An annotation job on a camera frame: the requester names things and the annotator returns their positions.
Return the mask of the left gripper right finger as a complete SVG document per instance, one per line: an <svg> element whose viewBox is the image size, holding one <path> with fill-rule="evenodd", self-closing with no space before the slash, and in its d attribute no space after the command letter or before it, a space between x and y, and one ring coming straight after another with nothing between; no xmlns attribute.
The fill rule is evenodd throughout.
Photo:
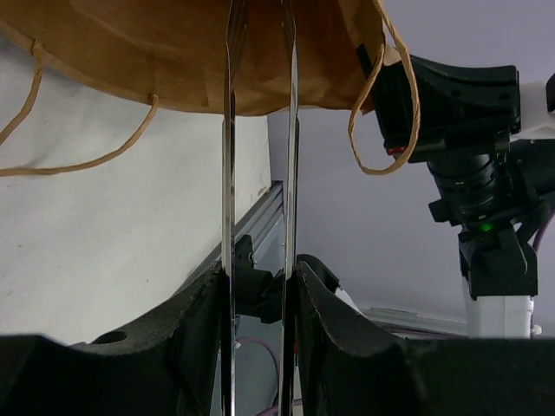
<svg viewBox="0 0 555 416"><path fill-rule="evenodd" d="M297 265L297 345L307 415L551 415L554 342L407 340Z"/></svg>

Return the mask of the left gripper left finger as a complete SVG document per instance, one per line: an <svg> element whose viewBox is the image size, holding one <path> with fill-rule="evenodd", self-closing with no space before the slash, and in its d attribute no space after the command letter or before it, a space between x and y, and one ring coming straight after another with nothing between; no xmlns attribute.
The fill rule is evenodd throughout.
<svg viewBox="0 0 555 416"><path fill-rule="evenodd" d="M220 340L220 275L91 343L1 339L3 415L208 415Z"/></svg>

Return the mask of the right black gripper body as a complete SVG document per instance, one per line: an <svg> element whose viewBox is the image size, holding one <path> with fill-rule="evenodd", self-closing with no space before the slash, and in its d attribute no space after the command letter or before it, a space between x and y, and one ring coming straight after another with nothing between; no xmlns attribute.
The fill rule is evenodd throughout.
<svg viewBox="0 0 555 416"><path fill-rule="evenodd" d="M443 156L489 156L504 164L510 137L520 130L519 71L513 65L466 68L412 56L421 104L421 126L410 162ZM385 64L371 90L388 155L407 148L412 100L401 63Z"/></svg>

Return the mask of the metal tongs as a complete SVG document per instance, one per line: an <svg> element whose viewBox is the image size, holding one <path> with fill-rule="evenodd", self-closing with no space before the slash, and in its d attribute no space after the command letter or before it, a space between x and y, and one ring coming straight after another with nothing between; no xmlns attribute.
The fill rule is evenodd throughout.
<svg viewBox="0 0 555 416"><path fill-rule="evenodd" d="M255 205L255 213L248 217L257 231L269 231L271 225L283 218L284 275L281 302L281 355L277 390L277 413L292 415L294 408L295 376L295 307L294 287L289 281L294 276L297 225L298 175L298 62L297 32L291 1L283 1L285 47L291 55L291 81L288 127L288 176L285 194L278 211L275 202L264 200ZM222 127L222 237L221 264L225 282L224 300L227 307L221 314L220 395L221 413L236 413L236 283L235 283L235 88L234 76L241 60L245 41L246 3L231 1L225 35L224 122Z"/></svg>

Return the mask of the brown paper bag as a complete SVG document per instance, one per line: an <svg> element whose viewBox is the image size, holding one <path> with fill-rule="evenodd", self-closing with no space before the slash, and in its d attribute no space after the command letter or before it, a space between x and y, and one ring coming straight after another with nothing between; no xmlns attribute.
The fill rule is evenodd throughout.
<svg viewBox="0 0 555 416"><path fill-rule="evenodd" d="M300 105L376 109L370 90L400 63L410 88L408 143L421 103L408 48L380 1L4 1L1 31L36 62L7 139L36 102L46 65L123 99L183 112L261 116Z"/></svg>

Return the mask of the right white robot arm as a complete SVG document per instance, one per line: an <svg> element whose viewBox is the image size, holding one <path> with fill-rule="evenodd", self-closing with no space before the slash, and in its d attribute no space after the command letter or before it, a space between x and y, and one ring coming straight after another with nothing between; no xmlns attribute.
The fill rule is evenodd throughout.
<svg viewBox="0 0 555 416"><path fill-rule="evenodd" d="M537 251L554 216L554 142L525 140L514 66L463 68L413 57L380 64L364 46L387 153L423 163L439 191L434 221L460 228L460 273L473 338L528 338L539 292Z"/></svg>

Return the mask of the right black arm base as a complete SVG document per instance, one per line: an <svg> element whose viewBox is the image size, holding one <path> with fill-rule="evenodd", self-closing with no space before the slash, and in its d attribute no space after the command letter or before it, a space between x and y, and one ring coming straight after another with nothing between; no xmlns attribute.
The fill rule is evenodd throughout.
<svg viewBox="0 0 555 416"><path fill-rule="evenodd" d="M283 269L276 275L254 266L253 243L250 235L242 236L235 247L235 311L237 315L258 318L262 323L282 321ZM297 262L304 262L313 270L324 287L337 297L341 289L336 275L317 257L297 255Z"/></svg>

